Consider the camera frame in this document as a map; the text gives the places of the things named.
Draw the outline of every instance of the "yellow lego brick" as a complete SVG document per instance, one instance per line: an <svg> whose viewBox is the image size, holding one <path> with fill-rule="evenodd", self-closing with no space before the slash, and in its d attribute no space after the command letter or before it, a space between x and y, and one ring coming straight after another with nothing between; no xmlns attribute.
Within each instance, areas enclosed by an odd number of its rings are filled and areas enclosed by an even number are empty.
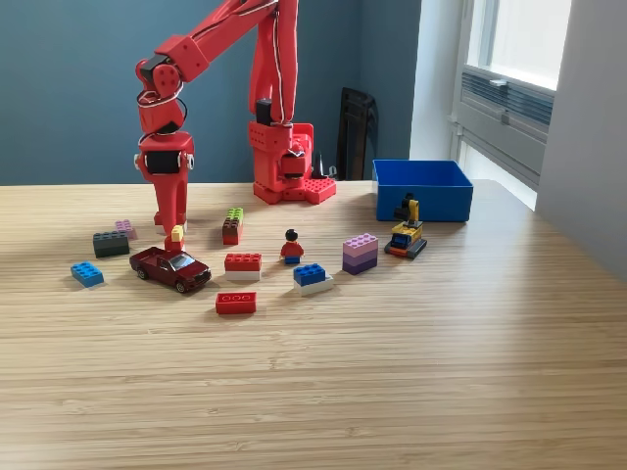
<svg viewBox="0 0 627 470"><path fill-rule="evenodd" d="M405 223L399 223L392 229L392 233L399 233L401 235L410 235L411 240L415 242L422 238L422 222L419 222L420 226L417 228L406 227Z"/></svg>
<svg viewBox="0 0 627 470"><path fill-rule="evenodd" d="M182 225L175 225L172 229L171 235L173 242L180 242L183 240L183 227Z"/></svg>

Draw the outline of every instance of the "robotic arm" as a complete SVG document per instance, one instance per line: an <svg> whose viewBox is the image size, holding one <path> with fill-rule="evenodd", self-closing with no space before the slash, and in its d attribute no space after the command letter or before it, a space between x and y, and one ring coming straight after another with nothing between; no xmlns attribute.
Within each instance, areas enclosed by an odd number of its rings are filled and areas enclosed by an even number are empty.
<svg viewBox="0 0 627 470"><path fill-rule="evenodd" d="M318 204L335 194L335 182L310 180L314 130L292 124L296 99L298 0L226 0L189 34L175 35L137 64L143 84L137 97L144 136L136 166L155 185L159 211L155 224L168 235L166 249L181 249L171 239L186 223L187 171L193 168L191 135L180 130L187 115L178 104L183 83L205 71L255 25L258 41L252 71L249 124L255 155L255 194L274 204L308 200Z"/></svg>

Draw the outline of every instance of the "black object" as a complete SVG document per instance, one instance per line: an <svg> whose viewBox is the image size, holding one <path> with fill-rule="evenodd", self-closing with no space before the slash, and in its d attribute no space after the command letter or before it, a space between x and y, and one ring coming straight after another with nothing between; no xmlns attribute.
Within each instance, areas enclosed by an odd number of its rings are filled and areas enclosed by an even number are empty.
<svg viewBox="0 0 627 470"><path fill-rule="evenodd" d="M141 76L143 76L148 83L154 85L155 81L153 80L153 72L155 71L155 67L160 66L161 64L167 64L168 60L168 56L155 54L139 68L139 73L141 73Z"/></svg>
<svg viewBox="0 0 627 470"><path fill-rule="evenodd" d="M293 228L290 228L287 232L285 232L285 240L288 242L295 242L298 240L298 233Z"/></svg>
<svg viewBox="0 0 627 470"><path fill-rule="evenodd" d="M337 179L361 180L368 137L376 154L378 111L374 98L351 88L342 89L337 135Z"/></svg>
<svg viewBox="0 0 627 470"><path fill-rule="evenodd" d="M326 179L324 166L322 166L322 152L316 152L312 163L312 179Z"/></svg>
<svg viewBox="0 0 627 470"><path fill-rule="evenodd" d="M270 100L257 100L257 106L255 107L255 114L257 116L257 122L263 125L272 124L272 116L270 110L272 108L272 102Z"/></svg>
<svg viewBox="0 0 627 470"><path fill-rule="evenodd" d="M178 173L178 154L177 150L146 152L146 169L150 174Z"/></svg>
<svg viewBox="0 0 627 470"><path fill-rule="evenodd" d="M96 258L128 255L128 235L126 232L103 232L94 234L94 254Z"/></svg>
<svg viewBox="0 0 627 470"><path fill-rule="evenodd" d="M414 220L410 220L410 201L413 199L413 193L407 193L405 198L401 202L401 206L399 208L394 209L394 218L398 220L414 222Z"/></svg>

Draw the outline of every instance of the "yellow lego vehicle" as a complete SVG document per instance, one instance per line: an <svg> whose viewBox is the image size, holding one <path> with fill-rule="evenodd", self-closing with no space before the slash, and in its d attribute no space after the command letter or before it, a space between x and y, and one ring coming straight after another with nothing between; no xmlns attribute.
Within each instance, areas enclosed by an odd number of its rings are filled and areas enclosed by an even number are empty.
<svg viewBox="0 0 627 470"><path fill-rule="evenodd" d="M419 203L408 193L401 206L394 210L394 218L403 220L392 229L392 240L385 246L385 253L400 258L415 259L427 246L422 239L422 222L418 221Z"/></svg>

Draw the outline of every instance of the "white wall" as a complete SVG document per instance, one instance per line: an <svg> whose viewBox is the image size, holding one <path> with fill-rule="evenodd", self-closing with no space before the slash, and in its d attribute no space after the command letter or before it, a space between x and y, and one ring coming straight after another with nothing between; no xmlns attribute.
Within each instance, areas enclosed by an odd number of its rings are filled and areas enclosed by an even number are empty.
<svg viewBox="0 0 627 470"><path fill-rule="evenodd" d="M627 280L627 1L573 0L537 212Z"/></svg>
<svg viewBox="0 0 627 470"><path fill-rule="evenodd" d="M411 160L448 160L463 0L422 0L411 121Z"/></svg>

